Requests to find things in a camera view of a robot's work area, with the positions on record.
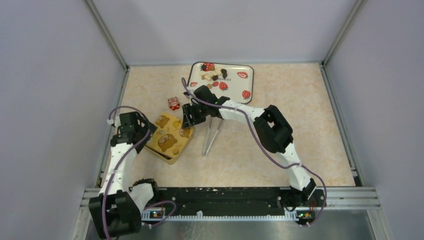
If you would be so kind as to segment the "wooden animal puzzle board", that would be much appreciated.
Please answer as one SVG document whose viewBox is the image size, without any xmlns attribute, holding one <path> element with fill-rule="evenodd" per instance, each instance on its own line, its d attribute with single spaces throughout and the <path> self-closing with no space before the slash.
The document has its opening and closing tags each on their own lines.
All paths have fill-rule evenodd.
<svg viewBox="0 0 424 240">
<path fill-rule="evenodd" d="M 175 164 L 195 132 L 194 127 L 183 128 L 182 124 L 176 116 L 162 113 L 154 123 L 156 131 L 145 146 L 165 163 Z"/>
</svg>

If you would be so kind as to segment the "metal tongs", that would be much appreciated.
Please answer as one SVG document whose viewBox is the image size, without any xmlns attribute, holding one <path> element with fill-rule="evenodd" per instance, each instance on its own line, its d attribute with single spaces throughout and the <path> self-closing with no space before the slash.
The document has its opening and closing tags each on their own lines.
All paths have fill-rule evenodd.
<svg viewBox="0 0 424 240">
<path fill-rule="evenodd" d="M 206 156 L 210 152 L 210 150 L 211 150 L 211 148 L 212 148 L 212 146 L 213 146 L 213 144 L 214 144 L 214 142 L 215 142 L 215 140 L 218 136 L 218 133 L 220 132 L 220 130 L 222 128 L 224 121 L 222 119 L 219 120 L 217 128 L 215 130 L 212 129 L 213 122 L 214 122 L 213 118 L 210 117 L 209 122 L 208 122 L 206 138 L 205 138 L 203 148 L 202 148 L 202 152 L 201 152 L 202 156 Z"/>
</svg>

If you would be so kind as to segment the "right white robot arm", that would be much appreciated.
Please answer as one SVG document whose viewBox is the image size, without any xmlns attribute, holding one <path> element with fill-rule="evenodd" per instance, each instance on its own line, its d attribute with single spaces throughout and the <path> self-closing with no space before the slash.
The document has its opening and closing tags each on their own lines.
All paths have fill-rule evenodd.
<svg viewBox="0 0 424 240">
<path fill-rule="evenodd" d="M 226 96 L 217 97 L 204 85 L 194 91 L 186 86 L 184 95 L 190 99 L 182 107 L 184 128 L 199 125 L 208 116 L 247 124 L 260 150 L 286 171 L 294 202 L 307 206 L 313 200 L 317 184 L 297 154 L 292 127 L 276 106 L 252 107 Z"/>
</svg>

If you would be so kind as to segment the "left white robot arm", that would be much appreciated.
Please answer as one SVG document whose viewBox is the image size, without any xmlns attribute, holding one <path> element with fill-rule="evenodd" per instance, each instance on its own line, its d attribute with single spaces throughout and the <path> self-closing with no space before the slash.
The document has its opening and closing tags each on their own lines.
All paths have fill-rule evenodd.
<svg viewBox="0 0 424 240">
<path fill-rule="evenodd" d="M 157 127 L 136 110 L 110 118 L 108 123 L 116 128 L 116 134 L 110 140 L 110 163 L 103 186 L 88 203 L 95 229 L 102 240 L 139 232 L 144 207 L 156 206 L 161 198 L 152 178 L 135 185 L 130 181 L 135 158 Z"/>
</svg>

